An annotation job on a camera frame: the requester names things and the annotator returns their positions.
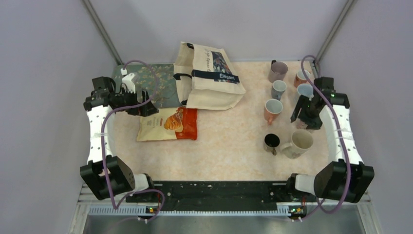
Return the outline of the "clear grey tumbler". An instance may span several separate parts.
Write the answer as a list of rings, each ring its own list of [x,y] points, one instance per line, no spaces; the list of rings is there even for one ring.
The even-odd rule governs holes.
[[[299,100],[300,96],[305,96],[309,99],[312,99],[314,97],[313,92],[314,92],[314,89],[313,89],[311,84],[308,84],[308,83],[300,84],[297,87],[297,91],[295,93],[294,100],[295,100],[295,102],[297,102]]]

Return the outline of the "salmon pink mug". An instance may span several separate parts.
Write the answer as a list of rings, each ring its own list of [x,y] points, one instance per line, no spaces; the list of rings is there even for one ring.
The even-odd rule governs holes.
[[[301,84],[307,83],[307,78],[305,77],[307,75],[308,78],[311,77],[311,72],[307,70],[300,70],[296,73],[295,78],[294,78],[294,87],[297,88]]]

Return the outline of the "lilac mug black handle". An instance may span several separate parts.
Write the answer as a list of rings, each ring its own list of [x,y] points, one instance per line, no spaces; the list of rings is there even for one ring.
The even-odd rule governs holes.
[[[287,72],[288,72],[287,64],[274,59],[271,61],[270,71],[268,74],[268,80],[271,83],[277,80],[283,80]]]

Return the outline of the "brown cup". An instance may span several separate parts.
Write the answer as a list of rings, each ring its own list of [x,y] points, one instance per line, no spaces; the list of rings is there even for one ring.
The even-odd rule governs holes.
[[[280,138],[276,134],[267,134],[264,137],[263,148],[272,155],[277,155],[276,148],[280,145]]]

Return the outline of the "beige canvas tote bag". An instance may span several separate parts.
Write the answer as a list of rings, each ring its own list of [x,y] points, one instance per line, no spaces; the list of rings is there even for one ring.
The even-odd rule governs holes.
[[[187,108],[228,110],[246,93],[224,49],[181,42],[173,68],[178,99]]]

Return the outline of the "pink cup off tray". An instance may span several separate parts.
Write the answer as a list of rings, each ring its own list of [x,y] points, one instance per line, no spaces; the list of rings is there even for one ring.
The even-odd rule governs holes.
[[[310,130],[311,130],[311,128],[309,128],[309,125],[308,125],[307,123],[303,122],[303,121],[300,120],[300,119],[297,120],[296,128],[297,128],[297,129],[307,130],[307,131],[310,131]]]

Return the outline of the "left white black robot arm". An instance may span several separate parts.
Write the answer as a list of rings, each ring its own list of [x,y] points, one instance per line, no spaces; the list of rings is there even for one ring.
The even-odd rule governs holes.
[[[83,103],[90,124],[90,151],[87,164],[80,167],[80,176],[98,200],[133,190],[147,202],[156,196],[150,176],[134,175],[115,152],[114,110],[140,117],[159,112],[150,101],[148,91],[142,90],[142,101],[138,101],[137,80],[138,75],[130,73],[123,76],[117,88],[112,78],[94,78],[94,90]]]

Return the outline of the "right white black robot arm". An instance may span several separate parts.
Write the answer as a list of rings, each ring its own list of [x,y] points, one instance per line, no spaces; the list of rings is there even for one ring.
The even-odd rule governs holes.
[[[350,126],[350,104],[346,94],[336,92],[334,79],[320,77],[311,84],[313,97],[300,96],[290,118],[306,130],[325,128],[328,164],[316,175],[292,174],[286,196],[292,201],[306,194],[318,198],[358,203],[371,184],[375,172],[364,164],[357,151]]]

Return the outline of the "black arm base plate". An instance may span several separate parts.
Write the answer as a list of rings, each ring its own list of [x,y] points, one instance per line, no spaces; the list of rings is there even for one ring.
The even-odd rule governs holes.
[[[165,195],[162,211],[274,211],[282,202],[314,202],[313,195],[294,197],[284,181],[155,181]]]

